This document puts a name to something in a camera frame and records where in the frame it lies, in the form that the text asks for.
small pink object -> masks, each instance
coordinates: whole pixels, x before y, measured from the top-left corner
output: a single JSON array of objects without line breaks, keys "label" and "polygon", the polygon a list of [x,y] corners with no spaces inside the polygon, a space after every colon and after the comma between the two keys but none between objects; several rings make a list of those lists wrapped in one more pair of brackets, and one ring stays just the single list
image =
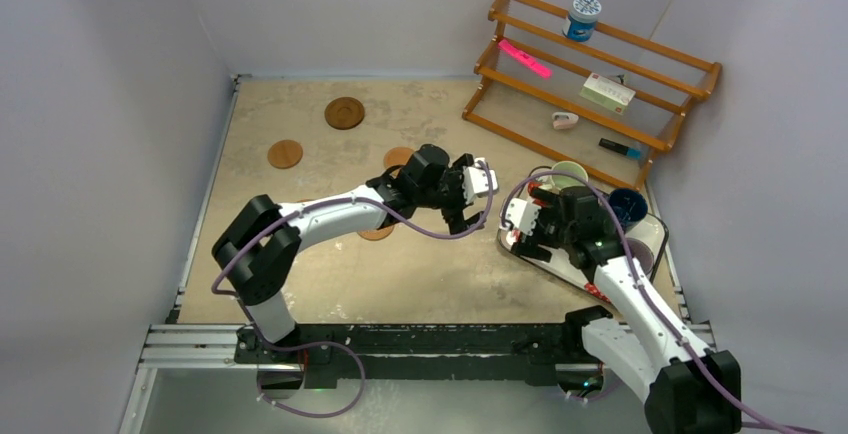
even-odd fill
[{"label": "small pink object", "polygon": [[501,39],[501,42],[498,43],[498,47],[501,48],[504,52],[512,56],[513,59],[520,62],[527,69],[538,74],[540,77],[547,79],[551,77],[551,70],[547,67],[543,66],[539,63],[533,56],[527,54],[526,52],[518,49],[509,43],[506,39]]}]

blue bowl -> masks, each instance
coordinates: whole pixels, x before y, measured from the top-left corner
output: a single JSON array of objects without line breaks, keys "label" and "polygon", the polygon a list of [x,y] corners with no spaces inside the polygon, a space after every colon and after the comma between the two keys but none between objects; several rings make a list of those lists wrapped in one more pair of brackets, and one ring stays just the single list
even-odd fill
[{"label": "blue bowl", "polygon": [[625,232],[648,215],[648,201],[633,189],[621,187],[612,191],[609,203]]}]

gray floor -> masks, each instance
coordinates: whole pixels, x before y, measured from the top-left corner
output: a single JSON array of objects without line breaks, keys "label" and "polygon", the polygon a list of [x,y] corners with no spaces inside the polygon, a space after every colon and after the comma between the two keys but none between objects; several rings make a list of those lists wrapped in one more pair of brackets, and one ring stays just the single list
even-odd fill
[{"label": "gray floor", "polygon": [[[626,388],[583,407],[559,388],[501,381],[368,380],[359,405],[332,419],[306,419],[256,402],[250,371],[169,372],[160,376],[144,433],[182,434],[432,434],[580,433],[648,434],[642,406]],[[310,411],[345,405],[356,381],[302,391],[286,401]]]}]

wooden coaster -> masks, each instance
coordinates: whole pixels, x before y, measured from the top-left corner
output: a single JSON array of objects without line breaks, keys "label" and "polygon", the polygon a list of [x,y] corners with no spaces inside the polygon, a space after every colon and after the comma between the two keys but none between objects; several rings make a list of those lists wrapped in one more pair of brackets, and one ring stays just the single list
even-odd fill
[{"label": "wooden coaster", "polygon": [[277,169],[294,167],[303,158],[303,147],[297,141],[286,139],[268,149],[268,162]]},{"label": "wooden coaster", "polygon": [[404,166],[409,162],[409,158],[415,154],[414,149],[408,147],[395,147],[389,149],[389,152],[383,156],[383,167],[388,169],[392,166]]},{"label": "wooden coaster", "polygon": [[336,129],[352,129],[365,118],[365,106],[352,97],[340,97],[327,104],[324,119]]},{"label": "wooden coaster", "polygon": [[385,239],[395,230],[395,226],[384,227],[382,229],[374,229],[370,231],[359,231],[359,237],[363,239],[367,239],[369,241],[379,241],[380,239]]}]

box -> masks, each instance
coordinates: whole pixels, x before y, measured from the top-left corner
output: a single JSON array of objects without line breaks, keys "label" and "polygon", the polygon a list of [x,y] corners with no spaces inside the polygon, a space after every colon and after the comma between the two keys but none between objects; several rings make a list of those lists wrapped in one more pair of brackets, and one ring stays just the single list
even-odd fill
[{"label": "box", "polygon": [[636,91],[633,89],[594,72],[586,78],[580,90],[580,97],[600,104],[616,114],[624,114],[634,94]]}]

